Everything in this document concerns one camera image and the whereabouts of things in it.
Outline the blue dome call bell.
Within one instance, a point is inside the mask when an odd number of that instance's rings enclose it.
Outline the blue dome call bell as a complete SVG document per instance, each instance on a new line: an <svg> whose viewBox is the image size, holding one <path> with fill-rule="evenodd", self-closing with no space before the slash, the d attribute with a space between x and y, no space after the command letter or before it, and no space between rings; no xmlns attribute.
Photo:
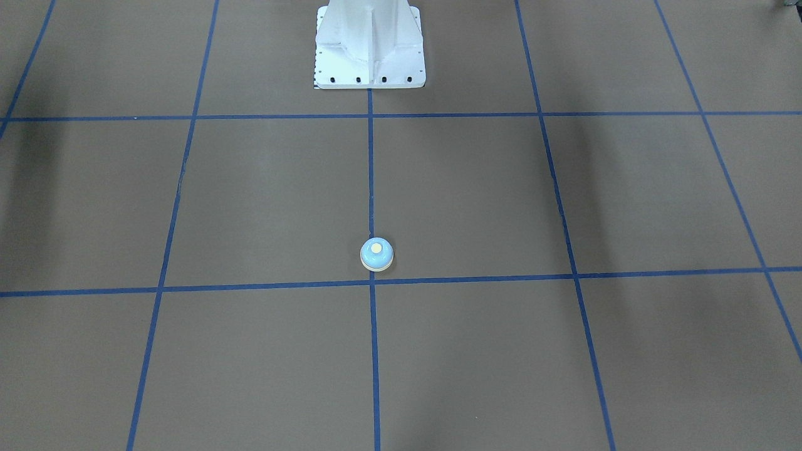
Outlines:
<svg viewBox="0 0 802 451"><path fill-rule="evenodd" d="M361 264L373 273L386 271L393 264L394 257L392 244L381 237L367 240L359 252Z"/></svg>

